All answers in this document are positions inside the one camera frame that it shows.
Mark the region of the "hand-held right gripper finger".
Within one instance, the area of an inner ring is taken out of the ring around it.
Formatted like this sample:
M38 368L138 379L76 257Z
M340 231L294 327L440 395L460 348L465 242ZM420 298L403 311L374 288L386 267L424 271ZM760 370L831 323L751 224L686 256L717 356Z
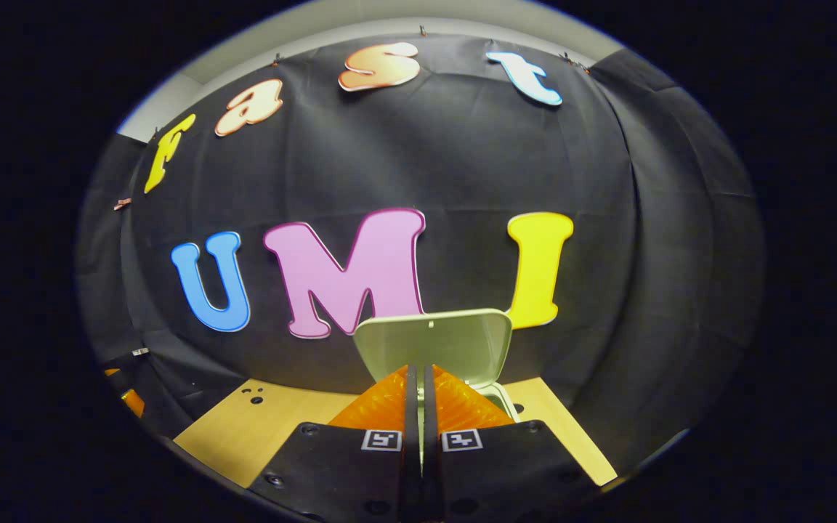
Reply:
M571 522L601 492L542 420L444 431L424 370L425 521Z
M248 491L302 522L411 522L421 504L416 369L405 369L402 429L300 423Z

